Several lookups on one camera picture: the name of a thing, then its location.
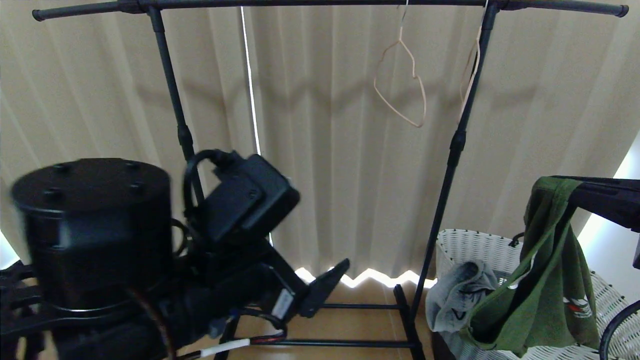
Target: gray cloth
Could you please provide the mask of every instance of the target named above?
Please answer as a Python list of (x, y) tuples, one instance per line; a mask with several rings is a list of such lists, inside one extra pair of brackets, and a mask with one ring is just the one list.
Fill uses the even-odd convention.
[(427, 292), (429, 328), (434, 332), (462, 329), (470, 310), (497, 287), (493, 270), (480, 260), (454, 266)]

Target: white wicker basket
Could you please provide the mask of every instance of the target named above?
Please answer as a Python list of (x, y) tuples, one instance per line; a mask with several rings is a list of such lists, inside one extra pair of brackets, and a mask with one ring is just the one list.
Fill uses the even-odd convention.
[[(436, 272), (443, 276), (454, 264), (470, 260), (482, 260), (489, 264), (502, 284), (520, 263), (520, 249), (508, 246), (511, 239), (477, 231), (448, 229), (440, 231), (436, 246)], [(628, 303), (610, 284), (595, 272), (591, 272), (593, 293), (596, 297), (597, 324), (600, 335), (611, 319)], [(485, 351), (463, 341), (457, 333), (441, 333), (449, 350), (457, 359), (517, 360), (519, 357), (508, 351)], [(640, 315), (627, 318), (614, 333), (609, 346), (609, 358), (640, 360)], [(548, 359), (593, 359), (598, 352), (584, 346), (564, 348), (532, 347), (523, 357), (526, 360)]]

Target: green clothing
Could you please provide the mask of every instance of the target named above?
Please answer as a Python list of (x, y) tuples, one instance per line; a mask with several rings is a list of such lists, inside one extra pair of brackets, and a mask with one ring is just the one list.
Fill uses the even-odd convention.
[(536, 181), (524, 217), (520, 265), (473, 308), (460, 331), (464, 339), (520, 357), (541, 345), (598, 348), (591, 276), (570, 223), (575, 206), (569, 196), (578, 185), (553, 177)]

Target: curtain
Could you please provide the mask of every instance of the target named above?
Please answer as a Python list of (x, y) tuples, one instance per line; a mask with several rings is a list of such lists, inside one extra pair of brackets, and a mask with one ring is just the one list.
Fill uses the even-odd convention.
[[(92, 156), (165, 168), (179, 216), (184, 160), (148, 17), (31, 18), (32, 9), (52, 6), (0, 4), (4, 234), (20, 241), (7, 216), (16, 178)], [(196, 150), (257, 151), (250, 65), (260, 150), (302, 194), (273, 233), (294, 268), (318, 274), (350, 258), (352, 277), (367, 268), (392, 277), (419, 271), (483, 9), (408, 10), (404, 41), (428, 100), (420, 129), (372, 87), (402, 10), (245, 8), (248, 64), (240, 9), (163, 12)], [(533, 9), (498, 15), (443, 228), (512, 236), (539, 176), (615, 173), (640, 129), (639, 15), (633, 7), (622, 19)], [(378, 80), (416, 119), (422, 97), (410, 65), (392, 50)], [(210, 190), (214, 179), (202, 173)], [(578, 229), (585, 215), (574, 218)]]
[[(318, 274), (350, 258), (352, 277), (419, 272), (483, 9), (409, 8), (403, 40), (428, 100), (419, 129), (372, 85), (402, 12), (245, 10), (262, 152), (302, 193), (273, 233), (295, 267)], [(540, 176), (613, 176), (640, 128), (639, 19), (498, 14), (442, 228), (512, 236)], [(379, 89), (417, 122), (422, 96), (398, 48), (380, 65)], [(576, 214), (577, 231), (585, 219)]]
[[(146, 161), (171, 176), (173, 212), (185, 161), (156, 38), (146, 15), (110, 13), (37, 22), (35, 8), (0, 5), (2, 230), (21, 257), (8, 187), (36, 168), (78, 158)], [(198, 149), (255, 152), (240, 11), (163, 12), (188, 126)], [(205, 191), (214, 176), (201, 170)]]

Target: garment rack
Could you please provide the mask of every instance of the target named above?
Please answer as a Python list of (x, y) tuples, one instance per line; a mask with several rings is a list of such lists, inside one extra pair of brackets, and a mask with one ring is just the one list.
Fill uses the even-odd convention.
[[(177, 131), (180, 146), (184, 158), (189, 160), (194, 155), (193, 138), (184, 119), (184, 112), (180, 102), (180, 94), (176, 84), (173, 66), (169, 54), (169, 48), (164, 33), (163, 18), (161, 10), (177, 8), (217, 8), (233, 6), (327, 6), (327, 5), (404, 5), (406, 0), (118, 0), (109, 3), (82, 4), (77, 6), (67, 6), (48, 10), (33, 10), (33, 17), (38, 21), (53, 19), (58, 17), (70, 17), (76, 15), (87, 15), (95, 13), (125, 12), (125, 13), (146, 13), (151, 19), (151, 24), (156, 34), (156, 41), (160, 51), (160, 58), (163, 64), (164, 76), (169, 88), (169, 94), (173, 105), (173, 111), (177, 120)], [(587, 1), (575, 0), (410, 0), (410, 5), (453, 5), (453, 6), (484, 6), (488, 5), (484, 13), (483, 25), (479, 39), (479, 56), (476, 56), (477, 72), (473, 78), (469, 97), (464, 105), (463, 113), (458, 124), (458, 128), (453, 134), (451, 145), (449, 146), (449, 157), (447, 160), (447, 170), (445, 171), (442, 189), (438, 198), (427, 249), (420, 271), (417, 289), (413, 297), (413, 304), (409, 303), (400, 285), (394, 288), (396, 298), (395, 305), (382, 304), (325, 304), (325, 309), (373, 309), (373, 310), (396, 310), (399, 311), (402, 319), (406, 341), (383, 341), (383, 340), (322, 340), (322, 339), (288, 339), (274, 344), (263, 345), (295, 345), (295, 346), (325, 346), (325, 347), (365, 347), (365, 348), (407, 348), (411, 351), (413, 360), (424, 360), (422, 343), (415, 330), (415, 317), (417, 315), (420, 298), (424, 287), (424, 280), (427, 276), (429, 264), (433, 257), (436, 245), (436, 238), (442, 224), (442, 217), (449, 198), (449, 191), (456, 172), (456, 167), (460, 160), (461, 153), (465, 147), (467, 137), (467, 124), (473, 107), (474, 98), (477, 91), (480, 74), (486, 58), (489, 44), (489, 37), (493, 30), (496, 15), (499, 11), (520, 10), (524, 8), (544, 8), (552, 10), (566, 10), (574, 12), (599, 13), (623, 17), (628, 12), (627, 5), (613, 5), (602, 3), (591, 3)], [(193, 188), (198, 201), (204, 199), (202, 185), (198, 175), (194, 177)], [(235, 317), (227, 324), (220, 342), (235, 339), (239, 318)], [(228, 352), (216, 355), (216, 360), (226, 360)]]

